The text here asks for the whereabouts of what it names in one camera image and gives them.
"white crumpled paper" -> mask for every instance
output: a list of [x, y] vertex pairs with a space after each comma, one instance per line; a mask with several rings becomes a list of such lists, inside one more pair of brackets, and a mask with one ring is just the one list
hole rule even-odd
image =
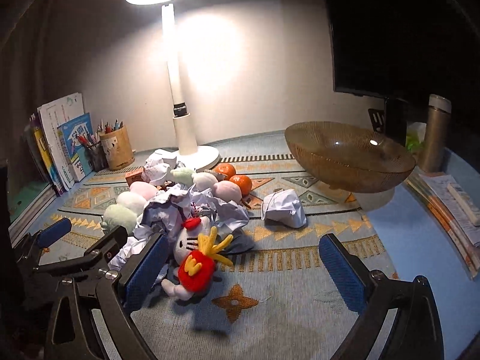
[[210, 188], [202, 192], [196, 192], [190, 188], [189, 192], [192, 203], [200, 207], [207, 205], [217, 213], [212, 220], [213, 225], [217, 227], [217, 235], [219, 235], [221, 239], [224, 239], [234, 230], [244, 227], [250, 220], [245, 207], [236, 204], [233, 200], [224, 202], [222, 199], [216, 198], [212, 195]]
[[163, 162], [169, 164], [172, 169], [177, 167], [177, 156], [174, 153], [163, 149], [157, 149], [154, 151], [154, 153], [160, 155], [163, 159]]
[[163, 161], [162, 155], [154, 152], [145, 161], [142, 180], [154, 186], [159, 186], [165, 183], [170, 171], [170, 165]]
[[292, 228], [307, 224], [302, 203], [294, 190], [283, 190], [265, 196], [262, 202], [262, 220], [272, 219]]
[[[155, 197], [149, 200], [145, 208], [146, 210], [149, 208], [153, 210], [150, 215], [151, 220], [160, 219], [162, 221], [169, 242], [174, 242], [182, 229], [183, 219], [179, 209], [183, 210], [186, 218], [189, 218], [193, 209], [192, 203], [199, 209], [206, 209], [212, 213], [213, 225], [217, 226], [217, 234], [221, 239], [248, 223], [250, 218], [245, 207], [236, 204], [234, 201], [224, 202], [216, 198], [212, 195], [210, 188], [202, 192], [193, 189], [192, 186], [188, 190], [183, 190], [179, 184], [176, 184], [167, 191], [159, 191]], [[149, 206], [152, 203], [170, 204], [165, 207], [152, 208], [152, 206]], [[133, 230], [134, 237], [128, 237], [125, 246], [110, 260], [110, 269], [119, 271], [130, 256], [142, 251], [150, 237], [155, 233], [150, 226], [142, 224], [145, 213], [144, 210], [143, 214], [137, 218], [137, 225]], [[165, 277], [166, 272], [167, 265], [162, 268], [155, 283], [160, 282]]]
[[134, 254], [138, 254], [147, 244], [148, 239], [137, 240], [135, 237], [128, 237], [127, 243], [109, 261], [109, 268], [119, 271], [126, 264], [127, 260]]

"black monitor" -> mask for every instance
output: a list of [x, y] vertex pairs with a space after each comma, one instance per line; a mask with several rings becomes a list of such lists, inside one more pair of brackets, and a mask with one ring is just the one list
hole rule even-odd
[[480, 131], [480, 0], [325, 0], [334, 90], [452, 101], [452, 119]]

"screw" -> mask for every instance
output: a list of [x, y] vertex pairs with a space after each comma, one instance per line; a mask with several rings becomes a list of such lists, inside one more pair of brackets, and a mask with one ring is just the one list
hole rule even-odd
[[385, 274], [379, 269], [374, 269], [370, 273], [375, 280], [384, 280], [386, 278]]
[[108, 279], [108, 280], [114, 280], [117, 278], [117, 276], [119, 275], [119, 273], [117, 271], [115, 271], [114, 269], [110, 269], [106, 274], [105, 274], [105, 279]]
[[425, 276], [417, 276], [415, 278], [415, 281], [417, 283], [420, 283], [422, 286], [428, 286], [429, 285], [429, 282], [428, 282], [428, 280]]

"wall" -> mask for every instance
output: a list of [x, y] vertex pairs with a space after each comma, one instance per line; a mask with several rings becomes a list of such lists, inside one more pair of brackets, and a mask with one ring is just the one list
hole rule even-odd
[[9, 200], [29, 182], [42, 180], [22, 135], [30, 115], [45, 103], [39, 88], [49, 4], [37, 0], [0, 47], [0, 158], [8, 159]]
[[[175, 2], [184, 97], [198, 143], [312, 119], [370, 127], [378, 99], [332, 91], [322, 0]], [[82, 92], [96, 125], [123, 120], [138, 150], [175, 146], [161, 7], [55, 0], [43, 52], [46, 101]]]

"book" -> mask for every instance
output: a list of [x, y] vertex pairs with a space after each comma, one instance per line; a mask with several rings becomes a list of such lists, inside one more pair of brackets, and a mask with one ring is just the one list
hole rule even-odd
[[[469, 194], [467, 194], [457, 183], [449, 183], [447, 189], [465, 212], [466, 216], [469, 217], [472, 225], [476, 227], [480, 226], [480, 209], [474, 204]], [[476, 239], [470, 238], [470, 241], [472, 241], [475, 246], [478, 246], [480, 244], [480, 231], [477, 232]]]
[[72, 93], [38, 108], [45, 141], [53, 164], [57, 168], [63, 187], [68, 191], [75, 183], [70, 171], [62, 143], [57, 134], [57, 128], [69, 120], [83, 115], [83, 99], [81, 93]]
[[448, 184], [457, 183], [455, 179], [451, 175], [439, 175], [436, 177], [426, 177], [421, 175], [421, 177], [451, 212], [462, 231], [468, 237], [470, 243], [474, 246], [480, 245], [480, 228], [472, 224], [468, 215], [463, 211], [462, 207], [448, 190]]
[[19, 240], [30, 228], [36, 218], [44, 212], [56, 198], [51, 184], [33, 182], [22, 188], [19, 194], [11, 200], [12, 205], [18, 206], [20, 213], [13, 212], [10, 219], [16, 219], [8, 228], [12, 244]]
[[25, 128], [23, 129], [23, 135], [22, 135], [23, 140], [25, 141], [28, 151], [30, 152], [30, 155], [32, 156], [32, 159], [34, 161], [35, 166], [37, 167], [37, 170], [42, 176], [42, 180], [46, 182], [50, 182], [50, 176], [47, 173], [47, 169], [45, 168], [45, 164], [43, 163], [42, 156], [40, 154], [40, 150], [37, 145], [37, 141], [35, 140], [35, 136], [33, 135], [33, 128], [31, 123], [27, 124]]
[[60, 176], [57, 172], [57, 168], [54, 166], [52, 157], [50, 156], [49, 148], [47, 142], [45, 141], [45, 136], [43, 135], [43, 130], [40, 127], [40, 121], [38, 118], [33, 117], [33, 136], [37, 142], [38, 150], [40, 151], [40, 156], [42, 157], [43, 163], [45, 165], [46, 171], [52, 180], [53, 187], [55, 188], [58, 195], [61, 195], [65, 192]]
[[92, 173], [93, 164], [87, 157], [86, 148], [77, 138], [82, 135], [90, 141], [89, 138], [93, 135], [90, 114], [83, 114], [62, 124], [57, 128], [57, 134], [73, 179], [78, 182]]
[[458, 252], [462, 256], [470, 275], [474, 278], [480, 269], [480, 250], [472, 245], [465, 235], [462, 227], [454, 218], [450, 210], [442, 200], [436, 195], [429, 184], [425, 181], [429, 179], [424, 175], [420, 176], [415, 171], [405, 180], [405, 183], [421, 198], [426, 207], [438, 220], [442, 228], [446, 231], [452, 242], [455, 244]]

